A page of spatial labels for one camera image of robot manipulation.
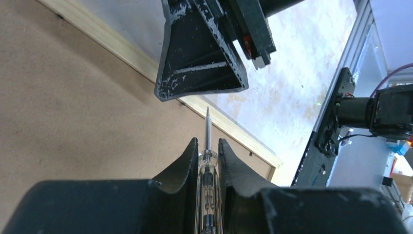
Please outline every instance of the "wooden frame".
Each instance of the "wooden frame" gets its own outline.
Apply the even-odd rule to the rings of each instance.
[[[155,83],[159,63],[119,35],[77,0],[39,1]],[[201,97],[187,96],[179,98],[179,101],[205,117],[209,104]],[[276,184],[278,176],[274,171],[282,166],[282,161],[216,108],[210,106],[209,111],[217,128],[274,168],[267,179]]]

